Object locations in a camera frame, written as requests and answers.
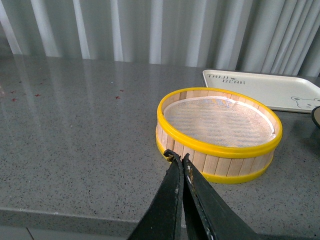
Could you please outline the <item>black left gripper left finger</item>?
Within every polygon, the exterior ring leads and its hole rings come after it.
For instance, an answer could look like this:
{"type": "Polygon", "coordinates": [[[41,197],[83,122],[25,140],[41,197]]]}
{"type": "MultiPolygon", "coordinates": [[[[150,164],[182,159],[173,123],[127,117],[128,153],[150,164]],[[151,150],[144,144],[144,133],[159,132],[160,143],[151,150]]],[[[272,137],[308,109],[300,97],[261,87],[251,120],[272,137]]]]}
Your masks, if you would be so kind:
{"type": "Polygon", "coordinates": [[[179,240],[181,238],[184,169],[181,157],[172,150],[171,161],[151,205],[128,237],[129,240],[179,240]]]}

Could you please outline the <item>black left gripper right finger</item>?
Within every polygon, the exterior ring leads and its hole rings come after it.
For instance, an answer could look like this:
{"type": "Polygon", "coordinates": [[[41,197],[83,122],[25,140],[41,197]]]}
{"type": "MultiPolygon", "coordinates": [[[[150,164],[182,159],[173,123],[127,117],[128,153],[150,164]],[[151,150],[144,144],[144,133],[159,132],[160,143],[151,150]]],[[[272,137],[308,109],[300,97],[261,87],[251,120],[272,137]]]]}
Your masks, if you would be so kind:
{"type": "Polygon", "coordinates": [[[183,207],[190,240],[259,240],[189,160],[182,159],[183,207]]]}

